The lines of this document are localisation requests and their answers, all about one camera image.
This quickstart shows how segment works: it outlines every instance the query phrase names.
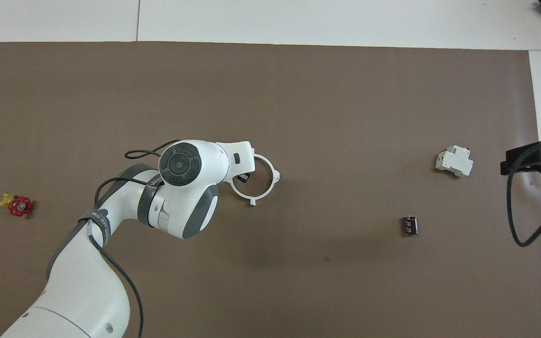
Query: black clamp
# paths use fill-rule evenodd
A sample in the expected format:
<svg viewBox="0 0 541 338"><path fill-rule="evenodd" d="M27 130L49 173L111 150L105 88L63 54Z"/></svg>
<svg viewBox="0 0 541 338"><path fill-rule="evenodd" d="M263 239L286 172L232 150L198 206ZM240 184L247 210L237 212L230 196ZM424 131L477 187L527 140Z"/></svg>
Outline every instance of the black clamp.
<svg viewBox="0 0 541 338"><path fill-rule="evenodd" d="M97 224L99 229L101 229L101 237L103 237L103 245L108 242L108 239L110 239L110 220L108 220L107 217L108 211L105 209L91 209L87 211L81 218L79 218L79 221L82 220L92 220L93 223Z"/></svg>
<svg viewBox="0 0 541 338"><path fill-rule="evenodd" d="M242 183L247 183L247 180L249 180L249 176L252 176L251 173L245 173L241 175L235 176L238 180L240 180Z"/></svg>

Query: white plastic ring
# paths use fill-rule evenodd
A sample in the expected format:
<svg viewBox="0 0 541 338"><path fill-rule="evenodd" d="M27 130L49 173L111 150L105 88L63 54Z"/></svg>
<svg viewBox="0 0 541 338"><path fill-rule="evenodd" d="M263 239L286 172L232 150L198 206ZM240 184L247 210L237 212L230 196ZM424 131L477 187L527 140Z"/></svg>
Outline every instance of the white plastic ring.
<svg viewBox="0 0 541 338"><path fill-rule="evenodd" d="M264 156L259 155L259 154L254 154L254 158L259 158L260 160L264 161L266 164L269 165L270 170L272 171L272 180L270 182L270 186L266 191L264 191L264 194L262 194L260 196L256 196L256 197L247 196L245 194L242 194L239 190L237 190L237 188L235 188L235 183L232 181L232 179L229 180L229 183L231 184L231 187L237 193L237 195L240 195L241 197L249 200L249 204L251 206L255 206L257 200L262 199L266 195L268 195L269 192L271 192L272 188L275 186L275 183L278 182L279 179L281 179L281 173L279 173L279 171L276 171L275 167L272 166L272 163L267 158L265 158Z"/></svg>

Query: brown paper surface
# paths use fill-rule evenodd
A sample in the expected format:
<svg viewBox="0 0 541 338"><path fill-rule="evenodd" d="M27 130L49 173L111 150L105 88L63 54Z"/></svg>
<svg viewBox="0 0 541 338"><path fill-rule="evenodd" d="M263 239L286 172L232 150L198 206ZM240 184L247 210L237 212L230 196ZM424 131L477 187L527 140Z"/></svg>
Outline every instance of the brown paper surface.
<svg viewBox="0 0 541 338"><path fill-rule="evenodd" d="M145 338L541 337L541 238L514 244L499 172L537 140L527 52L156 42L0 43L0 198L36 205L0 208L0 335L124 152L174 138L249 140L281 180L256 207L223 184L193 239L120 226ZM470 177L434 168L453 144ZM539 176L514 190L526 238Z"/></svg>

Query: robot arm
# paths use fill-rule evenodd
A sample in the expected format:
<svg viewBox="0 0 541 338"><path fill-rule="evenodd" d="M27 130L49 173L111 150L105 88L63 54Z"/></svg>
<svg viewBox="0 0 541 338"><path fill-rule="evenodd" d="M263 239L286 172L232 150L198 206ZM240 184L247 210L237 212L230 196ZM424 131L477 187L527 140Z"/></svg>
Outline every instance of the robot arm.
<svg viewBox="0 0 541 338"><path fill-rule="evenodd" d="M254 171L249 142L178 141L161 154L158 169L138 163L89 210L48 268L49 280L36 302L3 338L119 338L129 322L122 282L97 248L127 219L185 239L208 225L218 201L217 184Z"/></svg>

